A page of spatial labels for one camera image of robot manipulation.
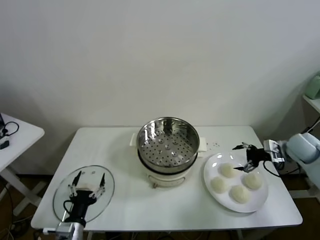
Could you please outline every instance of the dough ball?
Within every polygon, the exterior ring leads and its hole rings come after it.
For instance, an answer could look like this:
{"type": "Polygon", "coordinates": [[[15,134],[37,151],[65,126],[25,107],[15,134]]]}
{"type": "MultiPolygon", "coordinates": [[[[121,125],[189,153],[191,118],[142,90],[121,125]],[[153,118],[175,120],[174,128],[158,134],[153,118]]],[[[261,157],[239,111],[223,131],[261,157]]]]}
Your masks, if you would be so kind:
{"type": "Polygon", "coordinates": [[[211,187],[218,194],[222,194],[228,190],[228,184],[219,176],[211,180],[211,187]]]}
{"type": "Polygon", "coordinates": [[[234,165],[232,163],[224,163],[220,167],[220,171],[223,176],[227,178],[234,178],[235,176],[238,175],[239,170],[234,169],[234,165]]]}
{"type": "Polygon", "coordinates": [[[254,172],[248,173],[244,177],[243,181],[244,181],[244,184],[252,190],[258,190],[259,188],[261,188],[263,183],[259,175],[254,172]]]}
{"type": "Polygon", "coordinates": [[[250,192],[242,185],[233,186],[230,190],[231,197],[240,204],[245,204],[250,200],[250,192]]]}

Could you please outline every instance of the white plate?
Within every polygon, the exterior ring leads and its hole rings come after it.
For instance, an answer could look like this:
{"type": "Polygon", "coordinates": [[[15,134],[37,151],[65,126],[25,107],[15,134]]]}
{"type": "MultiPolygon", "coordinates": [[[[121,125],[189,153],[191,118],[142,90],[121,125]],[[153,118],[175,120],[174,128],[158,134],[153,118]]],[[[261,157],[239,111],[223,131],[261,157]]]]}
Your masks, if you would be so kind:
{"type": "Polygon", "coordinates": [[[264,205],[268,197],[268,185],[264,176],[258,171],[258,169],[255,169],[252,171],[252,173],[256,173],[259,175],[263,183],[258,190],[251,190],[243,184],[243,178],[247,173],[243,171],[239,171],[239,174],[234,178],[227,178],[227,177],[224,177],[222,174],[220,174],[219,168],[221,164],[225,164],[225,163],[231,163],[235,167],[240,167],[247,163],[247,159],[244,156],[239,154],[234,154],[233,152],[222,152],[222,153],[217,153],[211,156],[205,163],[204,169],[203,169],[204,183],[208,191],[210,192],[210,194],[221,205],[235,212],[252,213],[260,209],[264,205]],[[224,193],[216,193],[212,189],[211,180],[217,176],[223,178],[227,182],[229,187],[228,191],[224,193]],[[243,185],[245,188],[249,190],[251,195],[249,202],[245,204],[241,204],[236,202],[230,197],[230,189],[232,186],[235,186],[235,185],[243,185]]]}

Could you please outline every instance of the white side table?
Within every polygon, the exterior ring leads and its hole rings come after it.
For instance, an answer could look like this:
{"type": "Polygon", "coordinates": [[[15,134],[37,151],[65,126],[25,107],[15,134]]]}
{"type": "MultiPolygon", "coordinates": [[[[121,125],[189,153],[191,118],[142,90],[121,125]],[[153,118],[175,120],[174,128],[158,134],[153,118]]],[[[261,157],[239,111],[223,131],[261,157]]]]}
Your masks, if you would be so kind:
{"type": "MultiPolygon", "coordinates": [[[[33,190],[28,189],[9,169],[9,165],[28,148],[30,148],[36,141],[38,141],[45,134],[45,131],[40,127],[34,126],[14,117],[5,115],[3,113],[1,115],[4,123],[16,122],[17,124],[19,124],[18,132],[10,136],[10,146],[0,150],[1,177],[3,177],[8,182],[7,187],[9,187],[10,185],[13,186],[25,196],[25,198],[13,210],[13,214],[15,216],[18,216],[29,203],[35,206],[39,205],[41,198],[37,196],[37,193],[41,189],[43,189],[46,184],[44,182],[39,182],[33,190]]],[[[9,132],[14,132],[16,126],[14,124],[9,124],[7,126],[7,129],[9,130],[9,132]]],[[[0,199],[5,195],[5,193],[6,189],[4,188],[0,193],[0,199]]]]}
{"type": "Polygon", "coordinates": [[[318,113],[320,113],[320,98],[319,99],[311,99],[306,95],[302,96],[303,99],[310,104],[318,113]]]}

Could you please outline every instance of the perforated steel pot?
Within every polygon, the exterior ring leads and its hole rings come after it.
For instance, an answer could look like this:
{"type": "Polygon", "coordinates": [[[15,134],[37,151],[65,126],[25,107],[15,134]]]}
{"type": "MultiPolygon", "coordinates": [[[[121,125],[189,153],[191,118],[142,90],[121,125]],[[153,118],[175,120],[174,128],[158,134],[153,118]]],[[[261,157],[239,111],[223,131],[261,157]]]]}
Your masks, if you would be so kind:
{"type": "Polygon", "coordinates": [[[142,164],[162,175],[179,174],[190,168],[200,144],[195,128],[175,117],[148,122],[140,129],[136,141],[142,164]]]}

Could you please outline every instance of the robotic arm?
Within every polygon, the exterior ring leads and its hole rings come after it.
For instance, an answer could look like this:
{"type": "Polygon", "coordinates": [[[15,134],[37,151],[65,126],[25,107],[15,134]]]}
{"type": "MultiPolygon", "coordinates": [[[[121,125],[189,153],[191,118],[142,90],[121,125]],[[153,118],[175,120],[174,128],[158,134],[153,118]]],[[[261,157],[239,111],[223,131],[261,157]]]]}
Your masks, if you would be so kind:
{"type": "Polygon", "coordinates": [[[99,188],[90,189],[87,186],[78,186],[82,171],[79,171],[68,185],[69,199],[65,200],[63,207],[68,213],[66,219],[62,219],[57,228],[46,229],[45,234],[55,234],[57,240],[82,240],[83,231],[86,226],[85,216],[90,205],[93,205],[105,192],[105,174],[102,175],[99,188]],[[66,203],[71,203],[71,208],[66,207],[66,203]]]}
{"type": "Polygon", "coordinates": [[[276,169],[281,169],[285,162],[295,161],[301,166],[309,179],[320,189],[320,141],[306,132],[296,134],[288,141],[265,140],[263,148],[242,143],[233,150],[246,149],[247,164],[235,169],[251,172],[259,162],[271,161],[276,169]]]}

